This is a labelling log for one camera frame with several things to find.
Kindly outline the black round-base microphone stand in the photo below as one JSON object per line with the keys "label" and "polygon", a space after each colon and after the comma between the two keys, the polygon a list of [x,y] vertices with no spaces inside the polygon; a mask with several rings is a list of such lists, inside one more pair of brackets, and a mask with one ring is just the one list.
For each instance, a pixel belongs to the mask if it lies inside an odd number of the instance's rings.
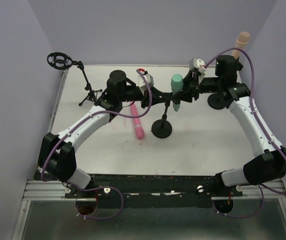
{"label": "black round-base microphone stand", "polygon": [[220,55],[215,62],[215,92],[208,99],[208,105],[215,110],[222,110],[226,107],[231,98],[229,89],[237,84],[237,71],[239,70],[238,60],[231,55]]}

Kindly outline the black clip round-base stand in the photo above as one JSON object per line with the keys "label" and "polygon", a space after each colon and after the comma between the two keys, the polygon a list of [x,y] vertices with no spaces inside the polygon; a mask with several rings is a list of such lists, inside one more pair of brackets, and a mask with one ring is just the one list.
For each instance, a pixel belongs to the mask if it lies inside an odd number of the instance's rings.
{"label": "black clip round-base stand", "polygon": [[164,113],[161,116],[161,119],[156,120],[151,126],[152,134],[159,139],[168,138],[172,134],[172,130],[173,130],[171,123],[167,120],[168,118],[167,113],[168,113],[169,106],[171,105],[173,93],[164,93],[162,97],[165,99]]}

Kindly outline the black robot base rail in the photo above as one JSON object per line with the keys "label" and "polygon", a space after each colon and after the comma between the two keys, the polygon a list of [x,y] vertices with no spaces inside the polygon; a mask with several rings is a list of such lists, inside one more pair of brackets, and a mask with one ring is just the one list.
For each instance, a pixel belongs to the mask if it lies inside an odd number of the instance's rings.
{"label": "black robot base rail", "polygon": [[209,208],[212,198],[241,197],[215,176],[96,174],[85,191],[65,194],[80,208]]}

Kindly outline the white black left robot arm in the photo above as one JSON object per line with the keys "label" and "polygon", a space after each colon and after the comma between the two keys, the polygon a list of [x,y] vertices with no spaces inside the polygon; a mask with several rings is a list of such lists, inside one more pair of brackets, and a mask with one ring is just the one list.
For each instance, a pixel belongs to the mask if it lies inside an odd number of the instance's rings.
{"label": "white black left robot arm", "polygon": [[[105,91],[83,117],[58,134],[49,132],[43,137],[37,162],[41,168],[42,181],[48,182],[50,178],[45,174],[50,174],[56,180],[79,189],[85,189],[90,184],[91,176],[77,166],[76,152],[79,147],[115,117],[142,118],[154,104],[156,97],[153,95],[153,77],[142,68],[136,72],[141,79],[139,85],[130,81],[124,71],[112,71]],[[140,115],[126,115],[121,112],[123,102],[137,101],[141,102],[145,112]]]}

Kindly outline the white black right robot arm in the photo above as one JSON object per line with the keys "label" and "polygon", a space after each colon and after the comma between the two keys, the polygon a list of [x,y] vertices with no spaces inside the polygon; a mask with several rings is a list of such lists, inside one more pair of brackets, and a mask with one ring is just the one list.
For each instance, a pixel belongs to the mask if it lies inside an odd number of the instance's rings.
{"label": "white black right robot arm", "polygon": [[207,64],[199,58],[189,63],[182,80],[182,90],[175,94],[180,101],[191,102],[209,93],[208,105],[216,110],[227,108],[244,131],[254,158],[243,167],[223,171],[218,178],[226,187],[261,185],[286,174],[286,147],[267,126],[254,100],[254,92],[237,81],[242,64],[232,55],[215,58],[215,76],[206,77]]}

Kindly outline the mint green microphone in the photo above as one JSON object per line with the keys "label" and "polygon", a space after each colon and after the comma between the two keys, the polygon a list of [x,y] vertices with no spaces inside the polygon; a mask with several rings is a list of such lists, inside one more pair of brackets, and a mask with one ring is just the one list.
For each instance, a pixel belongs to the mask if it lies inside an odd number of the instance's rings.
{"label": "mint green microphone", "polygon": [[[179,93],[182,89],[183,89],[183,86],[184,86],[184,81],[183,81],[183,77],[181,74],[174,74],[172,77],[171,77],[171,83],[170,83],[170,86],[171,86],[171,90],[172,90],[172,95],[174,96],[175,94]],[[180,100],[177,100],[175,99],[173,101],[173,109],[175,112],[178,112],[179,109],[180,109],[180,106],[181,106],[181,101]]]}

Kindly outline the aluminium frame rail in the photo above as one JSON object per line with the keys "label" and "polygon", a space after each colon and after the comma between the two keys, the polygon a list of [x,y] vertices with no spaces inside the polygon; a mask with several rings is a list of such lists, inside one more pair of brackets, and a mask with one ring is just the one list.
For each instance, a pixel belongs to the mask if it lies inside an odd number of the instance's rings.
{"label": "aluminium frame rail", "polygon": [[28,180],[25,185],[23,201],[69,201],[69,202],[94,202],[95,198],[66,198],[66,188],[59,181]]}

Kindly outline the pink microphone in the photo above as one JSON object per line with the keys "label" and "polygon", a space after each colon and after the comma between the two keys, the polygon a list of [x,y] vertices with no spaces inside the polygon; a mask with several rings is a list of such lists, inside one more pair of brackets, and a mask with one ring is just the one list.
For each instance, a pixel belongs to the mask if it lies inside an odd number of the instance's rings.
{"label": "pink microphone", "polygon": [[141,121],[137,117],[139,114],[138,114],[137,107],[136,107],[136,105],[134,103],[130,106],[130,112],[131,112],[131,116],[135,117],[135,118],[132,119],[133,120],[133,125],[134,125],[135,136],[136,136],[136,138],[138,140],[142,140],[145,137],[145,133],[144,133],[144,129],[143,129],[142,125],[141,125]]}

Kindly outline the peach microphone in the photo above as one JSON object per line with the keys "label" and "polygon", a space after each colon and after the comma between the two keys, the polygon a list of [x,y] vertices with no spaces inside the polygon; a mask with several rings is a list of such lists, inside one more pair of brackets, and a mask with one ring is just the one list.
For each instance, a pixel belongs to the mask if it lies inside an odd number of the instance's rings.
{"label": "peach microphone", "polygon": [[[238,35],[238,37],[236,38],[236,42],[235,42],[234,47],[243,50],[247,46],[247,44],[249,43],[250,37],[251,37],[251,35],[249,32],[246,32],[246,31],[241,32]],[[241,52],[239,50],[234,49],[231,55],[235,59],[238,59],[241,55]]]}

